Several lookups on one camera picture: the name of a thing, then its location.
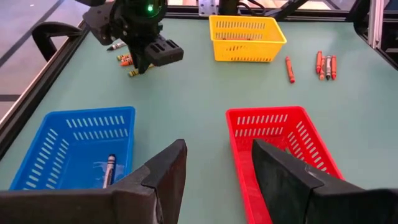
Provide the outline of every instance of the red basket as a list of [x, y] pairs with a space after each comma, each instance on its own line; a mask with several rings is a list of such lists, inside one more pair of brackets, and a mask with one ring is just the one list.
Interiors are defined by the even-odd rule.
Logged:
[[263, 139], [296, 158], [343, 179], [304, 108], [230, 109], [226, 112], [226, 118], [248, 223], [272, 224], [253, 169], [253, 139]]

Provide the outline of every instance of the floor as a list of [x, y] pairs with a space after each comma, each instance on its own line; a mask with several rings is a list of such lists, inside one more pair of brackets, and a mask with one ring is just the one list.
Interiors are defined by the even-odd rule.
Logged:
[[[354, 0], [312, 0], [302, 9], [349, 10]], [[260, 0], [268, 8], [281, 7], [285, 0]], [[169, 0], [169, 5], [196, 6], [196, 0]], [[32, 26], [41, 21], [58, 21], [77, 26], [88, 10], [74, 0], [0, 1], [0, 119], [46, 64], [30, 37]], [[53, 39], [60, 47], [64, 37]]]

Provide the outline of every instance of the blue basket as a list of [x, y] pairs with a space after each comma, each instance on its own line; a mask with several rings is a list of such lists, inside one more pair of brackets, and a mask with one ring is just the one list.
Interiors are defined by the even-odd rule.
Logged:
[[102, 188], [110, 154], [117, 182], [132, 169], [134, 116], [133, 107], [49, 113], [10, 190]]

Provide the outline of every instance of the table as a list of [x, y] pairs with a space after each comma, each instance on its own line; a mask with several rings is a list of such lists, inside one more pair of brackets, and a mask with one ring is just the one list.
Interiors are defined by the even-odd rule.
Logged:
[[[287, 44], [272, 63], [215, 62], [208, 21], [164, 19], [163, 35], [184, 59], [130, 78], [116, 56], [88, 34], [0, 162], [8, 189], [43, 117], [58, 110], [134, 106], [133, 169], [178, 138], [188, 146], [180, 223], [244, 223], [228, 139], [229, 108], [300, 105], [309, 113], [347, 181], [397, 187], [397, 71], [352, 23], [281, 22]], [[315, 75], [318, 50], [335, 54], [338, 76]], [[289, 56], [295, 84], [288, 81]]]

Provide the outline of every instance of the yellow basket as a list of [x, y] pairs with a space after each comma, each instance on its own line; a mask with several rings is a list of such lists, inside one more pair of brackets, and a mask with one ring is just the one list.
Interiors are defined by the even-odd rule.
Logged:
[[216, 61], [271, 62], [286, 44], [271, 17], [210, 16], [209, 22]]

